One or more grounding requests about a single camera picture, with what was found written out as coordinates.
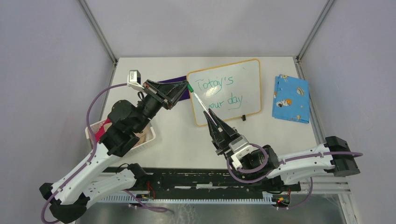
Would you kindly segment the green capped whiteboard marker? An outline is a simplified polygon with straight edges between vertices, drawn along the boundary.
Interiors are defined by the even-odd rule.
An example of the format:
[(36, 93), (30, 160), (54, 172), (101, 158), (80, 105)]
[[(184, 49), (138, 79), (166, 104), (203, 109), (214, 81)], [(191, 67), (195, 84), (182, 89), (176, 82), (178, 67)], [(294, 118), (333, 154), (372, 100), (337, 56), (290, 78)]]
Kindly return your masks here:
[(216, 121), (214, 120), (214, 118), (211, 116), (208, 108), (205, 106), (205, 104), (203, 103), (203, 101), (199, 98), (199, 96), (193, 92), (192, 93), (193, 96), (197, 99), (198, 103), (200, 104), (200, 106), (203, 108), (204, 113), (212, 120), (212, 122), (215, 124), (215, 126), (217, 126)]

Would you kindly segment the yellow framed whiteboard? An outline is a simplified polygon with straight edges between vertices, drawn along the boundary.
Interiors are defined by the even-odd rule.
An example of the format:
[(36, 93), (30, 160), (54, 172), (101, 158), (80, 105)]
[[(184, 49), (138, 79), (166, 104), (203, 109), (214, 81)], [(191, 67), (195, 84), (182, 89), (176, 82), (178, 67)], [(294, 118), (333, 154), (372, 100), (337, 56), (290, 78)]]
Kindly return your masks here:
[(187, 81), (194, 90), (191, 103), (197, 126), (205, 126), (201, 102), (222, 120), (241, 118), (262, 110), (261, 63), (249, 59), (192, 71)]

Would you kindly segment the green marker cap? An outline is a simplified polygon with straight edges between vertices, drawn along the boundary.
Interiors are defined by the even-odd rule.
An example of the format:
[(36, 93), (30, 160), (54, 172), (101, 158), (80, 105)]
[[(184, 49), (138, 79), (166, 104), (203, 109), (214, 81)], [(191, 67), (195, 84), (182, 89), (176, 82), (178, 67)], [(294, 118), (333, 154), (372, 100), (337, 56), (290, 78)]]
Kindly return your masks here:
[(189, 90), (189, 92), (193, 93), (194, 89), (192, 88), (192, 86), (190, 84), (187, 85), (187, 88)]

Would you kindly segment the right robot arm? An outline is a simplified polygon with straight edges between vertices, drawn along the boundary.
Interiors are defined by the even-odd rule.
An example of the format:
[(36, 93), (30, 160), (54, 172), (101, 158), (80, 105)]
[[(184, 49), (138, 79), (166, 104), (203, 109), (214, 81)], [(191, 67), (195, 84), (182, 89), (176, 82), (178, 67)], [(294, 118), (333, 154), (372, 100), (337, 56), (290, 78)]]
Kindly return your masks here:
[(336, 136), (327, 137), (325, 143), (313, 148), (277, 156), (270, 146), (250, 143), (211, 109), (203, 114), (216, 154), (224, 155), (230, 176), (238, 182), (253, 184), (268, 179), (273, 189), (282, 190), (324, 173), (335, 177), (360, 174), (355, 158), (363, 154), (352, 152), (348, 143)]

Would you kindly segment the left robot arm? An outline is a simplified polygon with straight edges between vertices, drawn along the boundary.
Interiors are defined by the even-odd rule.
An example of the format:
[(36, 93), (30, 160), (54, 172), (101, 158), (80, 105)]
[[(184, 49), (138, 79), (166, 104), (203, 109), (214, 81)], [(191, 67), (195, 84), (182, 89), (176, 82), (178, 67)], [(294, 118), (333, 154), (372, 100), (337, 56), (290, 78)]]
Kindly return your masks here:
[(50, 210), (54, 223), (69, 224), (79, 219), (92, 205), (113, 193), (133, 187), (143, 189), (147, 184), (144, 170), (131, 164), (120, 174), (100, 182), (93, 182), (107, 167), (119, 161), (139, 142), (141, 133), (164, 108), (172, 109), (188, 89), (186, 80), (158, 83), (131, 78), (126, 86), (144, 92), (134, 105), (127, 100), (116, 102), (107, 118), (110, 126), (96, 133), (87, 126), (90, 153), (65, 177), (55, 183), (44, 183), (40, 188), (46, 200), (44, 209)]

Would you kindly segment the beige cloth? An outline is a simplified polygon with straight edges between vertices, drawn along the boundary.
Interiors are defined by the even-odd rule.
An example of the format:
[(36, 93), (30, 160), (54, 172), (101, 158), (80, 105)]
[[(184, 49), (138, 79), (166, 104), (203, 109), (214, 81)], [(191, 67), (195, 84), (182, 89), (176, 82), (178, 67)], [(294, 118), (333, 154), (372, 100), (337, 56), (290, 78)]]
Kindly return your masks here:
[(142, 133), (136, 133), (135, 135), (136, 135), (136, 137), (139, 138), (138, 142), (135, 144), (135, 147), (139, 146), (153, 138), (150, 130), (144, 130)]

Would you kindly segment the red cloth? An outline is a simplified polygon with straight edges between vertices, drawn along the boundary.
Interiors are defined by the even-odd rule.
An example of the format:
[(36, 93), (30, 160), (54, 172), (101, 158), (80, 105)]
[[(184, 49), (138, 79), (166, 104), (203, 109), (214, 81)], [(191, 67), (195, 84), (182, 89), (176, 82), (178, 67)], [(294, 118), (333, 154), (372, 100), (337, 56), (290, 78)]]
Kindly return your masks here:
[(95, 142), (98, 143), (100, 137), (104, 135), (107, 129), (112, 125), (112, 122), (109, 119), (99, 121), (93, 125), (91, 125), (91, 129), (93, 130), (95, 136)]

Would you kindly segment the blue patterned cloth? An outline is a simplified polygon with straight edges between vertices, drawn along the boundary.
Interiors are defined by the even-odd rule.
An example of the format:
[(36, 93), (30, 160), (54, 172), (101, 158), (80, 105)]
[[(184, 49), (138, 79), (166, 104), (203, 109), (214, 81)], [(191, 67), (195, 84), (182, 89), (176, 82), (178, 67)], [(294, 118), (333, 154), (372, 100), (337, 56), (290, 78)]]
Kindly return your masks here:
[(276, 76), (272, 117), (308, 124), (310, 120), (308, 81), (283, 74)]

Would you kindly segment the white plastic basket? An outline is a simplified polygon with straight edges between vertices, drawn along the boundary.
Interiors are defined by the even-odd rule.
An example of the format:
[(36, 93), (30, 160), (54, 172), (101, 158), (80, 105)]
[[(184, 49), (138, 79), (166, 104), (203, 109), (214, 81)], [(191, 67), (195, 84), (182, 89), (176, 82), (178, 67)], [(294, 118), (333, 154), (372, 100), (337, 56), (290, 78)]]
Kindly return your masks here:
[[(99, 137), (111, 126), (111, 121), (109, 119), (105, 119), (102, 121), (99, 121), (97, 123), (94, 123), (90, 125), (92, 131), (95, 134), (95, 137), (97, 141), (99, 140)], [(140, 138), (140, 140), (137, 142), (137, 144), (131, 148), (125, 155), (124, 157), (129, 157), (134, 154), (137, 154), (152, 145), (154, 145), (155, 140), (156, 140), (156, 133), (154, 130), (154, 127), (152, 123), (150, 122), (144, 129), (143, 133), (137, 134), (137, 136)]]

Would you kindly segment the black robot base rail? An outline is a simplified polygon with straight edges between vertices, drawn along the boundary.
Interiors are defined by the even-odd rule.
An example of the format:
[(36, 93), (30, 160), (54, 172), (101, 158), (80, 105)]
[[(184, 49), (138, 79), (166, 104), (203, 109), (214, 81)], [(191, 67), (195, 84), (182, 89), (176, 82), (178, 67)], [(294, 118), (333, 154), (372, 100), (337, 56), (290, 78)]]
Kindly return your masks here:
[(299, 183), (288, 186), (279, 177), (241, 183), (226, 169), (144, 168), (144, 171), (146, 175), (128, 190), (154, 193), (155, 199), (262, 199), (264, 193), (301, 190)]

